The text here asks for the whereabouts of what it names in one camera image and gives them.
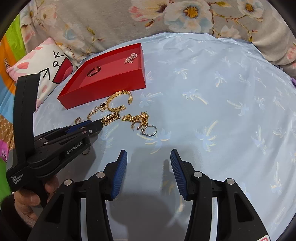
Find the person's left hand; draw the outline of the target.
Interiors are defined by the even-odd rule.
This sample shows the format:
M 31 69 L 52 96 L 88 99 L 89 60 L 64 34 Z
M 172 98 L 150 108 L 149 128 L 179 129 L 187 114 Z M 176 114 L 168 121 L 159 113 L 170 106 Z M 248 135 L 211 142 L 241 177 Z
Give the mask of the person's left hand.
M 59 187 L 58 178 L 54 176 L 45 184 L 45 190 L 49 194 L 48 201 Z M 37 194 L 28 190 L 18 190 L 14 192 L 15 209 L 21 219 L 29 226 L 33 226 L 38 216 L 32 210 L 32 207 L 38 206 L 41 201 Z

